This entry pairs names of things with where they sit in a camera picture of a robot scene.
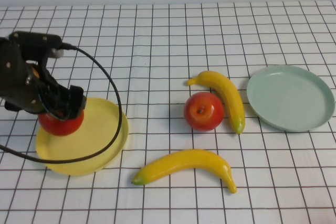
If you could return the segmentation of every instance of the banana stem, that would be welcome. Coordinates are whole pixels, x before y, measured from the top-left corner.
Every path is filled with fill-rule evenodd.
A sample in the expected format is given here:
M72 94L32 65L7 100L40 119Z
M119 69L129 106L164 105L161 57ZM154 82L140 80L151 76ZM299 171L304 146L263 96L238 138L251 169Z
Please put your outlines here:
M188 86L193 85L193 84L196 84L196 83L197 83L196 78L191 78L191 79L187 80L187 82L186 82L186 84L187 84Z

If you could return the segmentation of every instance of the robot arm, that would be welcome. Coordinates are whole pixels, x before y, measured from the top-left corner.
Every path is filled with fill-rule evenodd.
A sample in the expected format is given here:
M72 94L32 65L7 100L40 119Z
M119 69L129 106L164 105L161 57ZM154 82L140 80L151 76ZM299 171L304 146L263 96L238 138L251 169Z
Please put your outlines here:
M80 115L86 105L83 89L59 85L46 69L63 45L59 36L22 31L0 38L0 97L7 110L48 112L60 120Z

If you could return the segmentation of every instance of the grid tablecloth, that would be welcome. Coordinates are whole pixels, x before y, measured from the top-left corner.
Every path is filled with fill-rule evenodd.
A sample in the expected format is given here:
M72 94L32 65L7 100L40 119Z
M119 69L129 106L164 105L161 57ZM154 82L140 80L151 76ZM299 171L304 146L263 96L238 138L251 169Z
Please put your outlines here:
M0 153L0 223L336 223L336 118L286 133L260 121L246 97L249 78L278 64L315 73L336 94L335 2L0 7L0 36L13 30L57 34L94 55L120 91L130 134L111 164L81 177ZM66 51L47 67L60 84L116 102L82 54ZM240 136L227 118L202 134L186 124L185 101L207 89L184 82L203 70L239 89ZM36 116L1 105L0 143L35 156ZM144 187L130 183L143 165L186 148L225 158L238 192L198 169Z

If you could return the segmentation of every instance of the apple stem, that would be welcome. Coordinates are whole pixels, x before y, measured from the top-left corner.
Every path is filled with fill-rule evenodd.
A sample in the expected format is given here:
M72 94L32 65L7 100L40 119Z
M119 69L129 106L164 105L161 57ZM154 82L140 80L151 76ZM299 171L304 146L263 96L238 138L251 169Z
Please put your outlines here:
M197 110L198 114L202 114L202 113L203 113L203 111L204 111L204 109L203 109L203 108L201 108L201 109Z

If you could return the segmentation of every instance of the plate rim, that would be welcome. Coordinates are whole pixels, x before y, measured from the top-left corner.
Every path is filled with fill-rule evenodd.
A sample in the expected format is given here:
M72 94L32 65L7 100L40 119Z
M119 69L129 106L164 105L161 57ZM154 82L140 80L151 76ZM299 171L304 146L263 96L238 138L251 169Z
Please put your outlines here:
M117 106L115 103L113 103L113 102L111 102L111 101L109 101L109 100L106 100L106 99L96 98L96 97L88 97L88 100L101 100L101 101L103 101L103 102L108 102L108 103L110 103L111 106L116 106L116 107L118 108L118 106ZM121 148L120 148L120 150L119 150L118 152L115 152L114 155L112 155L113 157L112 157L110 160L108 160L106 163L104 163L102 166L100 166L100 167L98 167L98 168L92 169L92 170L87 171L87 172L82 172L82 173L77 173L77 172L75 172L75 173L65 173L65 172L62 172L61 169L57 169L57 168L55 169L54 166L57 167L57 166L58 166L57 164L44 164L44 165L45 165L47 168L49 168L50 170L52 170L53 172L55 172L55 173L64 174L64 175L71 175L71 176L83 176L83 175L88 175L88 174L97 172L97 171L103 169L103 168L104 168L105 166L107 166L108 164L110 164L114 159L116 159L116 157L118 157L118 155L122 152L122 150L124 149L124 147L125 147L125 145L126 145L126 143L127 143L130 128L129 128L129 124L128 124L128 119L127 119L127 117L126 117L126 115L125 115L124 112L122 112L122 125L121 125L121 131L122 131L123 128L124 128L124 130L125 130L125 137L124 137L124 139L122 139L122 141L121 141ZM35 147L35 148L36 148L36 154L37 154L39 157L41 157L41 156L40 156L38 150L40 150L40 145L41 145L41 141L42 141L42 140L39 140L39 137L38 137L38 136L41 135L41 133L50 135L48 132L46 132L46 131L40 126L40 128L38 129L38 132L37 132L37 134L36 134L36 147Z
M308 75L310 75L311 77L313 77L313 78L315 78L315 79L317 79L317 80L319 80L319 81L321 81L322 82L322 85L324 85L324 87L326 87L327 89L327 92L329 93L328 95L329 95L329 97L331 97L332 98L332 112L330 112L330 116L328 116L329 118L326 120L326 121L323 121L322 123L320 123L320 124L318 124L318 125L316 125L316 126L314 126L314 127L307 127L307 128L304 128L304 129L298 129L298 128L289 128L289 127L282 127L282 126L279 126L279 125L277 125L277 124L274 124L274 123L272 123L272 122L270 122L268 119L266 119L264 116L262 116L262 115L260 115L260 113L258 113L256 110L255 110L255 108L254 108L254 106L253 106L253 99L251 99L250 98L250 96L251 96L251 83L253 83L254 82L254 79L256 79L258 76L260 76L260 75L262 75L262 74L264 74L264 72L266 72L266 71L271 71L271 70L273 70L273 69L292 69L292 70L295 70L296 72L298 72L298 73L306 73L306 74L308 74ZM266 123L268 123L269 125L271 125L271 126L273 126L273 127L275 127L275 128L277 128L277 129L281 129L281 130L284 130L284 131L286 131L286 132L306 132L306 131L309 131L309 130L312 130L312 129L316 129L316 128L318 128L318 127L320 127L320 126L322 126L322 125L324 125L324 124L326 124L329 120L330 120L330 118L332 118L332 115L333 115L333 113L334 113L334 111L335 111L335 97L334 97L334 95L333 95L333 93L332 93L332 91L331 91L331 89L329 88L329 86L325 83L325 81L323 81L319 76L317 76L316 74L314 74L313 72L310 72L310 71L308 71L308 70L306 70L306 69L303 69L303 68L300 68L300 67L296 67L296 66L292 66L292 65L274 65L274 66L267 66L267 67L265 67L265 68L262 68L262 69L260 69L259 71L257 71L256 73L254 73L252 76L251 76L251 78L249 79L249 81L248 81L248 83L247 83L247 88L246 88L246 94L247 94L247 99L248 99L248 102L249 102L249 104L250 104L250 106L251 106L251 108L252 108L252 110L257 114L257 116L259 117L259 118L261 118L263 121L265 121Z

